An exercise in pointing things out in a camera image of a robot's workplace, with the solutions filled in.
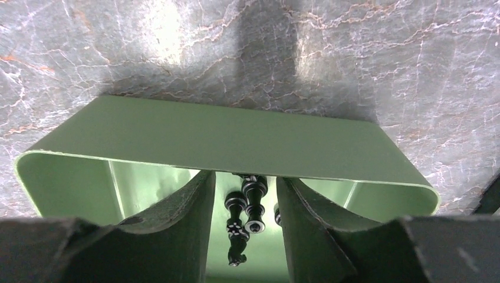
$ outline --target table surface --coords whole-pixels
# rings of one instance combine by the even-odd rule
[[[35,215],[15,157],[110,94],[372,121],[468,213],[500,167],[499,42],[499,1],[0,0],[0,216]]]

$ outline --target green plastic container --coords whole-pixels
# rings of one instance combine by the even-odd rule
[[[431,215],[439,195],[376,124],[199,104],[106,96],[21,154],[19,181],[42,216],[115,224],[217,171],[207,282],[287,282],[275,176],[299,177],[333,202],[375,221]],[[227,172],[268,176],[266,230],[248,261],[228,266]]]

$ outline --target gray marble surface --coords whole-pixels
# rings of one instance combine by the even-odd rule
[[[0,0],[0,216],[35,215],[14,158],[109,94],[373,121],[467,213],[500,167],[500,1]]]

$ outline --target marble countertop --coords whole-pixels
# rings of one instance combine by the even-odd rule
[[[101,95],[378,123],[468,213],[500,168],[500,1],[0,0],[0,216],[17,155]]]

